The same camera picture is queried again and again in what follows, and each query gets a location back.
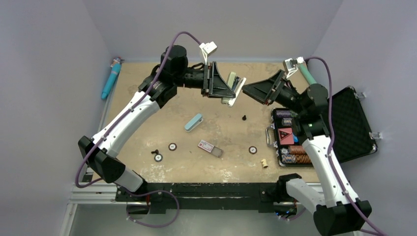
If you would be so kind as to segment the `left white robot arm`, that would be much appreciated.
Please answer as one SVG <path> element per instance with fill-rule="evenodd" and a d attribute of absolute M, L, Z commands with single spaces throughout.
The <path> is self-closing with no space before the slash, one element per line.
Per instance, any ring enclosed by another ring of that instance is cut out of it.
<path fill-rule="evenodd" d="M 220 98 L 222 104 L 232 107 L 240 88 L 232 88 L 220 76 L 217 63 L 208 63 L 208 57 L 217 50 L 214 42 L 199 46 L 203 62 L 188 65 L 187 50 L 181 45 L 167 47 L 161 63 L 139 85 L 129 103 L 100 132 L 93 137 L 83 136 L 78 146 L 87 165 L 106 183 L 115 183 L 127 190 L 134 201 L 145 198 L 146 181 L 117 159 L 124 144 L 136 130 L 177 94 L 178 87 L 200 89 L 201 95 Z"/>

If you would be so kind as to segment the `green stapler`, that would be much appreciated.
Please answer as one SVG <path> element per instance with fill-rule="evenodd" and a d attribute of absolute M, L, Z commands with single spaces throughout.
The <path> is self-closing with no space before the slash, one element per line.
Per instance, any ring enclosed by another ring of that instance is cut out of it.
<path fill-rule="evenodd" d="M 223 105 L 227 105 L 228 107 L 232 107 L 235 104 L 246 80 L 247 79 L 245 77 L 242 77 L 242 78 L 238 77 L 236 72 L 230 72 L 228 76 L 227 84 L 236 96 L 235 98 L 222 98 L 221 103 Z"/>

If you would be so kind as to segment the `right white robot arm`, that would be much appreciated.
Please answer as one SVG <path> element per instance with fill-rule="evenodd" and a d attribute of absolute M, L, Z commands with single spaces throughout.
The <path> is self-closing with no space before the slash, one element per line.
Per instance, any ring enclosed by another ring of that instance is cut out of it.
<path fill-rule="evenodd" d="M 335 133 L 328 90 L 312 84 L 298 93 L 289 86 L 284 72 L 278 71 L 266 80 L 244 85 L 242 92 L 261 104 L 277 102 L 296 113 L 293 133 L 310 158 L 323 190 L 319 193 L 300 176 L 290 174 L 278 179 L 277 196 L 300 202 L 313 215 L 316 229 L 323 236 L 361 230 L 372 208 L 351 187 L 333 151 Z"/>

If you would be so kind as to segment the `blue stapler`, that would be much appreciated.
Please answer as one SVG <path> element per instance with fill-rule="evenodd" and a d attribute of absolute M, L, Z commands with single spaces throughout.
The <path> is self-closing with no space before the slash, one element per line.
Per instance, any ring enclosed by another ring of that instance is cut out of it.
<path fill-rule="evenodd" d="M 201 113 L 196 114 L 190 121 L 188 121 L 184 129 L 186 132 L 191 132 L 195 127 L 197 127 L 203 121 L 203 115 Z"/>

